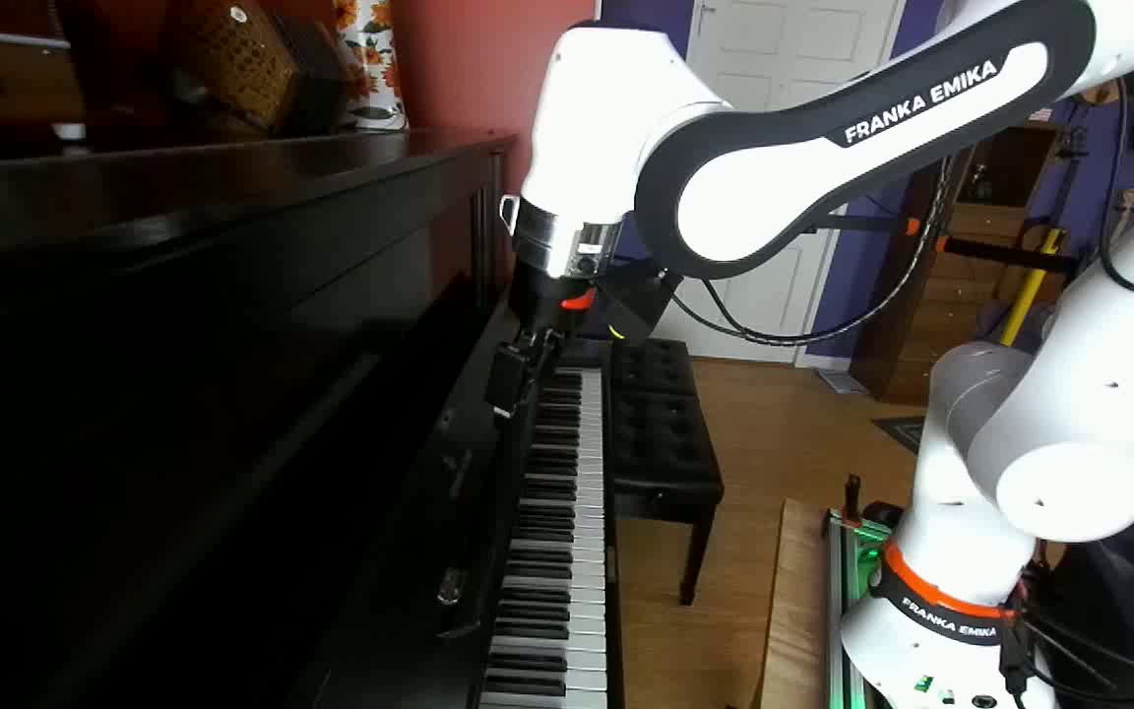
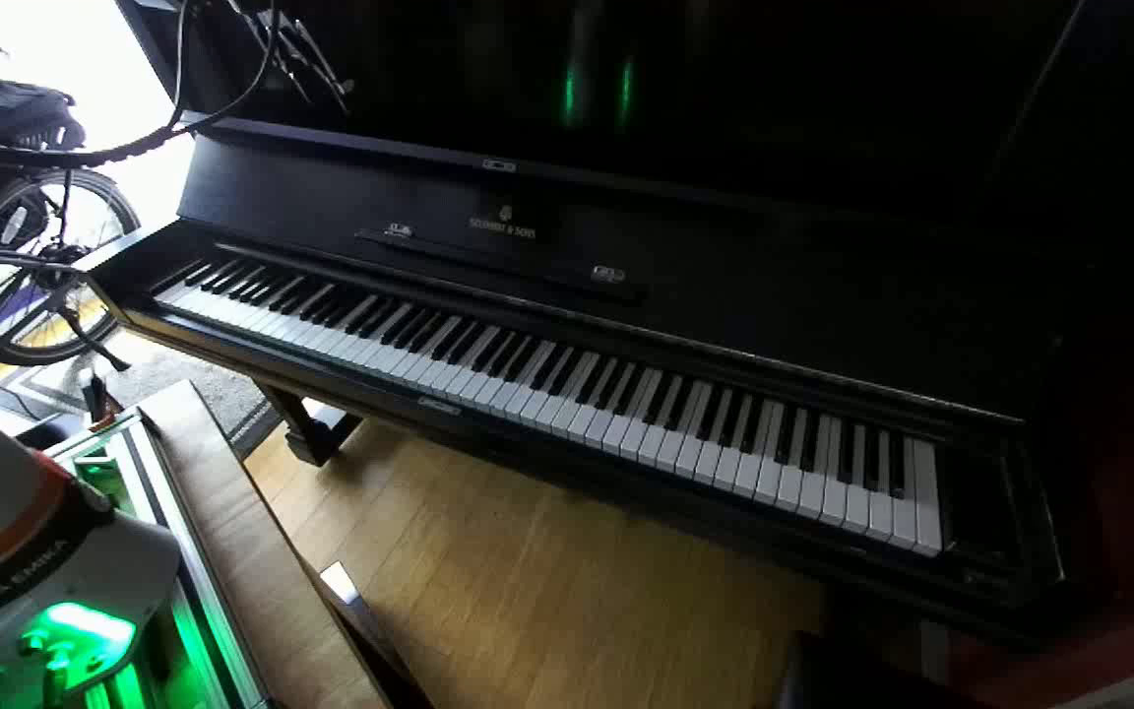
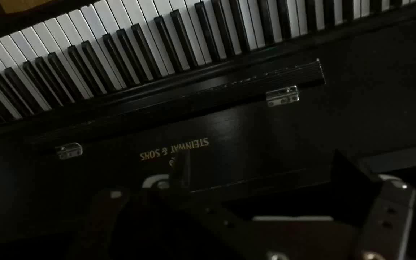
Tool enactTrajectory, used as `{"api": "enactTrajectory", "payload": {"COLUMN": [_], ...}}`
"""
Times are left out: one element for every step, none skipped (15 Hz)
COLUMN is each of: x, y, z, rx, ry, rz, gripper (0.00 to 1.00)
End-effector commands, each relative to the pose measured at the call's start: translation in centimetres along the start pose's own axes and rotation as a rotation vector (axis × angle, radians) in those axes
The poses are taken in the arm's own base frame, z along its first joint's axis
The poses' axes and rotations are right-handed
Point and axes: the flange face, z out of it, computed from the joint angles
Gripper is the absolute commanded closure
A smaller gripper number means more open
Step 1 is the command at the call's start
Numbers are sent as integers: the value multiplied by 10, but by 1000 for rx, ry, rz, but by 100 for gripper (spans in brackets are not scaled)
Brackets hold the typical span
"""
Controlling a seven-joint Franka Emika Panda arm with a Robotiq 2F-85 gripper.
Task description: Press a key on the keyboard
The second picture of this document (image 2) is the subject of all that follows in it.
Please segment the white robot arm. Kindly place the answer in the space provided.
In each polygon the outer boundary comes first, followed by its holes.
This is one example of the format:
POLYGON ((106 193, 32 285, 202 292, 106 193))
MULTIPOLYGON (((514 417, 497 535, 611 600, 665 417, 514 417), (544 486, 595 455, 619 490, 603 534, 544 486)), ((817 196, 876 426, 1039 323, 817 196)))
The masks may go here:
POLYGON ((165 527, 0 435, 0 709, 42 709, 123 669, 177 566, 165 527))

